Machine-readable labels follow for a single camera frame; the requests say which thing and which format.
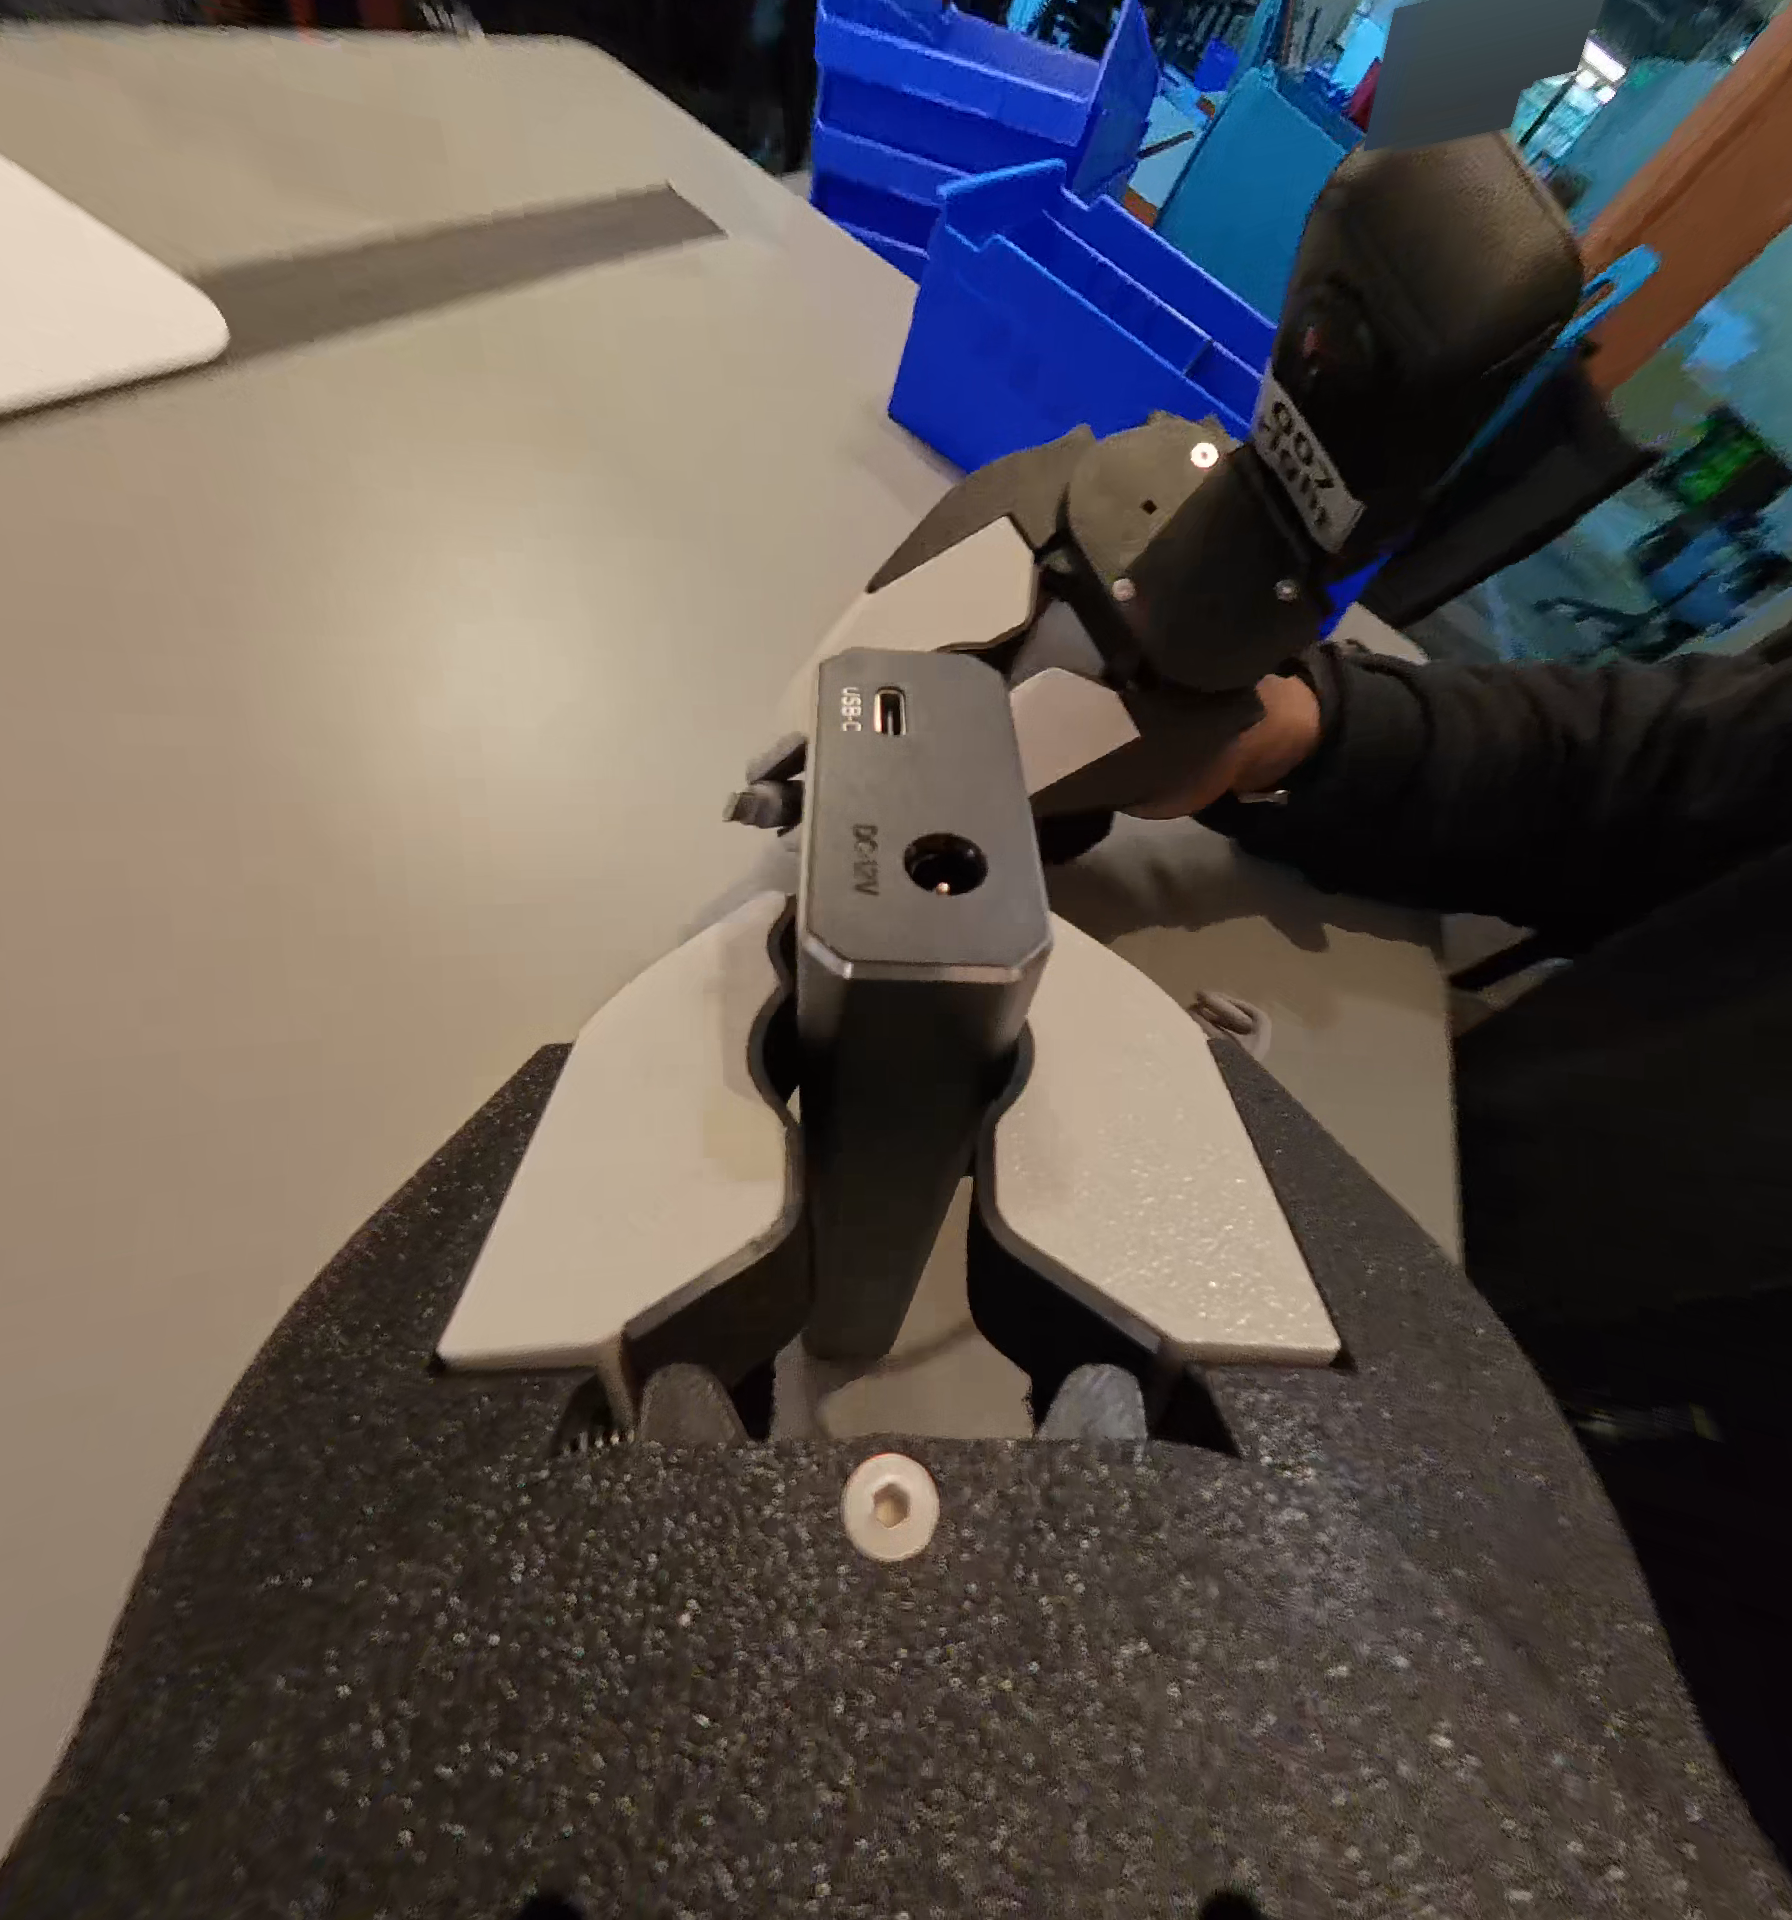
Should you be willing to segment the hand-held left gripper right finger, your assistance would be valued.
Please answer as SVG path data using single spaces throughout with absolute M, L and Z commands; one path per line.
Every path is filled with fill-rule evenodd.
M 1213 1045 L 1064 919 L 978 1182 L 989 1234 L 1112 1332 L 1205 1365 L 1328 1367 L 1340 1335 Z

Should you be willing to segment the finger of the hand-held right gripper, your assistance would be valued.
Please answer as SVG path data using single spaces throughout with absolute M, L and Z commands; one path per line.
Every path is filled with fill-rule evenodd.
M 818 653 L 985 653 L 1022 636 L 1036 601 L 1034 552 L 1000 516 L 885 586 L 866 588 Z
M 1011 706 L 1027 791 L 1049 791 L 1140 742 L 1117 692 L 1062 668 L 1013 686 Z

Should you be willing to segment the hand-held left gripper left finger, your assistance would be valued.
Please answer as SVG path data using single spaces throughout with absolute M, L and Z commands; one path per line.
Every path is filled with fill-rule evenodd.
M 768 1087 L 792 902 L 761 894 L 578 1033 L 436 1347 L 453 1374 L 754 1374 L 810 1308 L 802 1166 Z

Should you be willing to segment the blue plastic bin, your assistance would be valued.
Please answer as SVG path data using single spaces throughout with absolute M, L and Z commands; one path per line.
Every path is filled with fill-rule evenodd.
M 889 415 L 971 474 L 1154 413 L 1246 439 L 1277 327 L 1059 161 L 937 194 Z
M 1124 4 L 1098 56 L 926 3 L 824 3 L 810 202 L 922 284 L 943 193 L 1053 161 L 1091 201 L 1133 172 L 1161 67 Z

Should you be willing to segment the dark grey power bank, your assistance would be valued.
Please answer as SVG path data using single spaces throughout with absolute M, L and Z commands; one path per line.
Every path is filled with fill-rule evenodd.
M 796 983 L 814 1298 L 804 1345 L 897 1343 L 1053 950 L 1006 681 L 955 653 L 818 668 Z

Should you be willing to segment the person's right forearm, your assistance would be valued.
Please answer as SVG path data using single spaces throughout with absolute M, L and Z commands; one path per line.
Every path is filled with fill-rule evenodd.
M 1588 948 L 1792 853 L 1792 656 L 1426 664 L 1323 645 L 1315 730 L 1197 813 L 1319 890 Z

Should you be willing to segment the person's right hand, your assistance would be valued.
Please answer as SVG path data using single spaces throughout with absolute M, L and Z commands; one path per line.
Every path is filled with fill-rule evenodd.
M 1140 821 L 1182 821 L 1227 801 L 1280 794 L 1321 739 L 1321 709 L 1303 674 L 1269 675 L 1255 689 L 1262 717 L 1178 790 L 1129 807 Z

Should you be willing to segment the teal panel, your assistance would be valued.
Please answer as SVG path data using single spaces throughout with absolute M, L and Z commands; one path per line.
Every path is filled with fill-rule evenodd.
M 1206 276 L 1278 320 L 1323 184 L 1365 135 L 1277 67 L 1246 69 L 1154 221 Z

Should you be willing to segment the person's black clothing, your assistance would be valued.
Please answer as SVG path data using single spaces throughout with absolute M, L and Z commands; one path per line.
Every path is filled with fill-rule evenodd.
M 1792 844 L 1478 1026 L 1460 1149 L 1469 1274 L 1792 1876 Z

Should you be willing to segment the white stand base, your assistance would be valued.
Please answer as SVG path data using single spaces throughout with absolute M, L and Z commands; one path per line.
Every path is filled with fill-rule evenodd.
M 0 420 L 206 367 L 198 287 L 0 155 Z

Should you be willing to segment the wooden post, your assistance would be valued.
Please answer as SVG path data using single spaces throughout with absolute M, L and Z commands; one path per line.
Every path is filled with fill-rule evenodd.
M 1588 268 L 1636 248 L 1659 259 L 1597 328 L 1592 385 L 1612 396 L 1791 226 L 1792 4 L 1588 228 Z

